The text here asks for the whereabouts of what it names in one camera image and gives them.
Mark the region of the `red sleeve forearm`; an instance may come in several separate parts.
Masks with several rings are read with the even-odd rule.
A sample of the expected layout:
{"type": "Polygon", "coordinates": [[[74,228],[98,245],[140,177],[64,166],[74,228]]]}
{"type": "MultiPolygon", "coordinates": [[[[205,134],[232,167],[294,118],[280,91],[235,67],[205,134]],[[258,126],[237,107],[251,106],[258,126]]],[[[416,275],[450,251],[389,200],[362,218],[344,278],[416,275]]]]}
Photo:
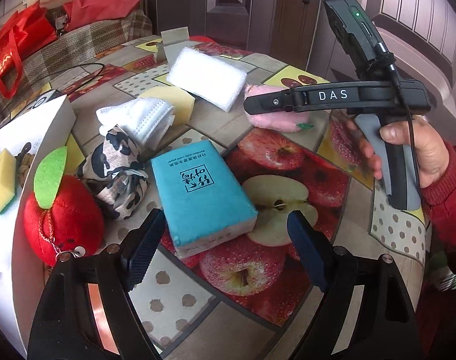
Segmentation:
{"type": "Polygon", "coordinates": [[[442,177],[422,190],[425,208],[444,245],[447,265],[456,274],[456,148],[444,142],[449,163],[442,177]]]}

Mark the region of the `right hand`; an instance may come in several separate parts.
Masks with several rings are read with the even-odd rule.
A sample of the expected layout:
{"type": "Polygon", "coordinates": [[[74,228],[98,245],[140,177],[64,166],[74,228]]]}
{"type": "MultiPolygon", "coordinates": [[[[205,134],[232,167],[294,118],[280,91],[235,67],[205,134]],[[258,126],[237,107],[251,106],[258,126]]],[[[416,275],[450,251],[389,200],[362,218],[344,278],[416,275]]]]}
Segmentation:
{"type": "MultiPolygon", "coordinates": [[[[450,155],[438,132],[422,117],[416,115],[413,119],[414,147],[418,161],[418,175],[421,189],[430,187],[446,172],[450,155]]],[[[381,127],[380,134],[386,143],[393,145],[408,145],[410,135],[407,121],[398,121],[381,127]]],[[[367,158],[367,164],[372,169],[377,180],[382,179],[382,159],[377,155],[373,146],[364,136],[359,136],[359,150],[367,158]]]]}

